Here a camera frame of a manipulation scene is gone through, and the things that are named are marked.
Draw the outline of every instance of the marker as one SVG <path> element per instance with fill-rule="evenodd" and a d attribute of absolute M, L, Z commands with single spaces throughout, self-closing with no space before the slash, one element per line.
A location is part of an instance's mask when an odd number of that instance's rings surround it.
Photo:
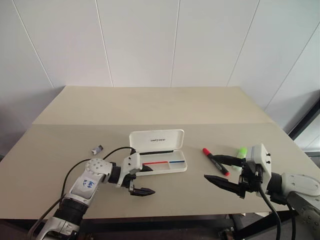
<path fill-rule="evenodd" d="M 219 169 L 219 171 L 223 175 L 225 175 L 225 176 L 230 175 L 230 172 L 220 162 L 215 160 L 215 156 L 213 156 L 208 149 L 204 148 L 204 149 L 202 149 L 202 151 L 211 160 L 211 162 L 213 162 L 213 164 L 216 166 L 216 168 Z"/>

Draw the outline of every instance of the floor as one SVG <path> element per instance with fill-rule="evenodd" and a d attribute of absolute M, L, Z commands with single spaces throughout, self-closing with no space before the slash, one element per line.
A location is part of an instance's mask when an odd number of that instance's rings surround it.
<path fill-rule="evenodd" d="M 249 213 L 242 218 L 242 223 L 247 226 L 258 219 L 254 213 Z M 296 220 L 297 240 L 312 240 L 313 237 L 298 217 Z M 281 240 L 291 240 L 291 222 L 282 225 Z M 25 240 L 27 231 L 14 227 L 0 220 L 0 240 Z M 96 233 L 91 237 L 81 238 L 81 240 L 219 240 L 218 233 L 209 228 L 187 228 L 174 230 L 149 230 L 149 231 L 124 231 Z M 265 232 L 259 236 L 250 238 L 251 240 L 273 240 L 276 239 L 276 229 Z"/>

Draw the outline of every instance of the table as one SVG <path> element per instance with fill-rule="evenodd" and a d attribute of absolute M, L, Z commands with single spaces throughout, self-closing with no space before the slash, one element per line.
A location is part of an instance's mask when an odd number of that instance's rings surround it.
<path fill-rule="evenodd" d="M 140 176 L 136 187 L 156 191 L 130 196 L 126 188 L 102 184 L 87 219 L 196 216 L 266 212 L 262 198 L 240 199 L 209 183 L 204 174 L 221 173 L 202 153 L 235 156 L 237 149 L 263 143 L 271 153 L 272 171 L 318 178 L 320 169 L 238 87 L 109 88 L 66 86 L 0 162 L 0 219 L 37 219 L 59 198 L 68 170 L 93 157 L 127 146 L 129 133 L 151 129 L 183 129 L 186 172 Z M 128 151 L 109 161 L 120 164 Z M 229 179 L 239 173 L 228 167 Z M 70 175 L 68 190 L 84 165 Z M 285 206 L 273 204 L 278 211 Z"/>

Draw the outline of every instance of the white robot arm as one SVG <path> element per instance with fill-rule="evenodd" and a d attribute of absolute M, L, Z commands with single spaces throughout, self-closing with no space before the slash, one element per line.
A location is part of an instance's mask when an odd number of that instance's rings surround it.
<path fill-rule="evenodd" d="M 242 167 L 238 184 L 227 179 L 204 175 L 221 189 L 245 198 L 246 192 L 266 193 L 277 204 L 292 206 L 309 225 L 315 239 L 320 239 L 320 181 L 303 174 L 282 175 L 271 172 L 271 155 L 263 144 L 248 150 L 246 158 L 240 159 L 227 155 L 215 155 L 214 159 L 222 164 Z"/>
<path fill-rule="evenodd" d="M 100 183 L 113 183 L 118 188 L 128 188 L 130 194 L 134 196 L 154 194 L 155 191 L 149 188 L 137 189 L 133 185 L 135 173 L 142 169 L 138 152 L 125 158 L 121 167 L 100 158 L 89 160 L 83 174 L 64 196 L 59 208 L 47 220 L 36 240 L 76 239 L 83 215 L 90 206 Z"/>

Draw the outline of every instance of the black cable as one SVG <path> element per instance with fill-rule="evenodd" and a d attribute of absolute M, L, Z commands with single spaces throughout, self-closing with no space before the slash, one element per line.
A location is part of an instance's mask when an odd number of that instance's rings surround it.
<path fill-rule="evenodd" d="M 136 150 L 135 150 L 133 147 L 131 147 L 131 146 L 122 146 L 122 147 L 119 147 L 119 148 L 113 150 L 112 152 L 110 152 L 110 153 L 109 153 L 107 156 L 105 156 L 103 159 L 105 160 L 105 159 L 106 159 L 107 157 L 109 157 L 111 154 L 113 154 L 113 153 L 115 153 L 116 151 L 119 151 L 119 150 L 121 150 L 121 149 L 131 149 L 130 155 L 131 155 L 131 154 L 134 154 L 134 153 L 136 152 Z"/>
<path fill-rule="evenodd" d="M 34 232 L 36 228 L 39 226 L 39 224 L 42 222 L 42 220 L 47 216 L 47 214 L 64 198 L 64 195 L 60 197 L 45 213 L 35 222 L 35 224 L 30 228 L 28 231 L 28 234 L 26 235 L 27 240 L 32 240 Z"/>
<path fill-rule="evenodd" d="M 268 200 L 267 196 L 265 195 L 264 191 L 262 190 L 261 186 L 259 187 L 259 193 L 261 195 L 261 197 L 263 198 L 263 200 L 265 201 L 265 203 L 268 205 L 268 207 L 271 209 L 275 220 L 276 220 L 276 240 L 280 240 L 280 235 L 281 235 L 281 219 L 277 213 L 277 211 L 275 210 L 274 206 L 272 206 L 271 202 Z"/>
<path fill-rule="evenodd" d="M 289 203 L 287 204 L 287 206 L 291 213 L 291 223 L 292 223 L 291 240 L 295 240 L 296 239 L 296 216 L 295 216 L 294 210 L 292 209 Z"/>
<path fill-rule="evenodd" d="M 64 178 L 64 181 L 63 181 L 63 185 L 62 185 L 62 190 L 61 190 L 61 195 L 60 197 L 62 198 L 62 196 L 65 194 L 65 188 L 66 188 L 66 183 L 67 183 L 67 179 L 69 177 L 69 174 L 71 173 L 71 171 L 76 167 L 78 166 L 79 164 L 82 164 L 83 162 L 86 162 L 86 161 L 89 161 L 90 159 L 85 159 L 85 160 L 82 160 L 80 162 L 78 162 L 76 165 L 74 165 L 69 171 L 68 173 L 66 174 L 65 178 Z"/>

